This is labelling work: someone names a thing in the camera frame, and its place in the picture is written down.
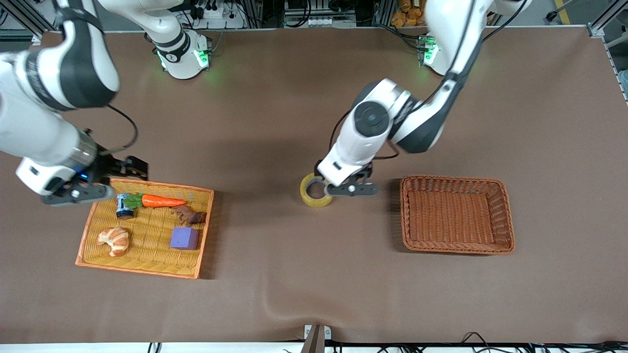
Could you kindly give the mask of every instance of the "croissant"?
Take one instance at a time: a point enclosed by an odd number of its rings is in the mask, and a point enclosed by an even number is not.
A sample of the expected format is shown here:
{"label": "croissant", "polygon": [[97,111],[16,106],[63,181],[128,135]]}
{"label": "croissant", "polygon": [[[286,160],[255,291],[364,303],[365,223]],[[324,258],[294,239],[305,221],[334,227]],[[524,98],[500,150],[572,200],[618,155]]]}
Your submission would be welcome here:
{"label": "croissant", "polygon": [[96,240],[98,245],[105,243],[111,247],[109,256],[120,256],[129,247],[129,233],[122,227],[107,228],[98,234],[98,240]]}

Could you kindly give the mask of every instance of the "tape roll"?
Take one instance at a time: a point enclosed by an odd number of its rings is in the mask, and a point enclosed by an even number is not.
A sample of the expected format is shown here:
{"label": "tape roll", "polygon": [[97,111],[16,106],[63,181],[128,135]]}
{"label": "tape roll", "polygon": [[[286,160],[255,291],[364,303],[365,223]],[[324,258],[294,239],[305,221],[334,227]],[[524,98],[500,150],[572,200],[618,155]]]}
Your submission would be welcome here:
{"label": "tape roll", "polygon": [[306,175],[303,180],[301,181],[301,199],[303,200],[303,202],[310,207],[314,207],[316,209],[319,209],[321,207],[325,207],[327,205],[329,205],[329,203],[332,201],[333,197],[325,194],[325,196],[323,198],[311,198],[308,195],[308,187],[310,187],[310,185],[314,184],[314,183],[322,183],[325,185],[325,188],[327,188],[327,182],[325,181],[325,179],[322,176],[316,176],[314,175],[314,173],[310,173],[308,175]]}

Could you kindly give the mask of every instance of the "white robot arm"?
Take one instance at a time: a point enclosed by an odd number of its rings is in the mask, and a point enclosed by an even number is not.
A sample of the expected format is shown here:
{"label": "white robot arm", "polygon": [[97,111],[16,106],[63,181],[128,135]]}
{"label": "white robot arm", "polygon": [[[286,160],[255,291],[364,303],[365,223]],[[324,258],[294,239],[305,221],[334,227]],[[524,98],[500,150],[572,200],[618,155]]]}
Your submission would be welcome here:
{"label": "white robot arm", "polygon": [[209,41],[194,30],[184,30],[167,9],[183,0],[99,0],[109,12],[135,22],[157,48],[161,64],[176,79],[191,79],[209,67]]}
{"label": "white robot arm", "polygon": [[0,55],[0,151],[23,157],[16,174],[44,203],[112,196],[108,175],[148,178],[148,165],[118,161],[60,112],[103,107],[119,78],[92,0],[55,0],[63,42]]}
{"label": "white robot arm", "polygon": [[[329,182],[328,195],[374,195],[367,183],[371,161],[389,139],[408,153],[430,149],[440,137],[458,93],[482,46],[486,13],[494,0],[428,1],[426,20],[449,69],[434,94],[421,102],[384,79],[367,85],[354,101],[336,143],[317,163],[316,175]],[[498,0],[511,14],[529,0]]]}

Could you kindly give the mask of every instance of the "yellow floor stripe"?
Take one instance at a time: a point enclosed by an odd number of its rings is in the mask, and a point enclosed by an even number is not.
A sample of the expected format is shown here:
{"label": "yellow floor stripe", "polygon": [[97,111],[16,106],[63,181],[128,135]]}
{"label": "yellow floor stripe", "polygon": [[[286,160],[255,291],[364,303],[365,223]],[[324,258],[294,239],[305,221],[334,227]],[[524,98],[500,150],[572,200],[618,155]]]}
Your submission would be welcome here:
{"label": "yellow floor stripe", "polygon": [[[561,7],[563,4],[563,0],[554,0],[554,3],[556,3],[556,8],[558,9],[559,7]],[[560,17],[560,21],[563,24],[571,24],[571,22],[569,21],[569,16],[567,16],[567,10],[562,10],[558,13],[558,16]]]}

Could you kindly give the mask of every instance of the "yellow wicker tray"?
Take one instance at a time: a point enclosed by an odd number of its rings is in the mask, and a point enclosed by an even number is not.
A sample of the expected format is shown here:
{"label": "yellow wicker tray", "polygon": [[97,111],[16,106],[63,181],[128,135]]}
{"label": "yellow wicker tray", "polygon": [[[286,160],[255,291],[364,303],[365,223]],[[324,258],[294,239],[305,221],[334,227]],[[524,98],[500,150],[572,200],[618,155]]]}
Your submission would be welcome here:
{"label": "yellow wicker tray", "polygon": [[[117,201],[114,198],[93,204],[81,238],[76,265],[160,276],[198,278],[209,230],[214,191],[128,179],[111,179],[111,186],[117,193],[150,193],[179,198],[186,200],[194,211],[207,212],[204,224],[193,225],[199,230],[198,249],[177,250],[170,247],[172,230],[181,224],[169,207],[155,209],[140,207],[135,210],[134,218],[121,220],[116,217]],[[96,244],[98,234],[109,227],[123,227],[129,231],[129,249],[122,256],[110,257],[109,246]]]}

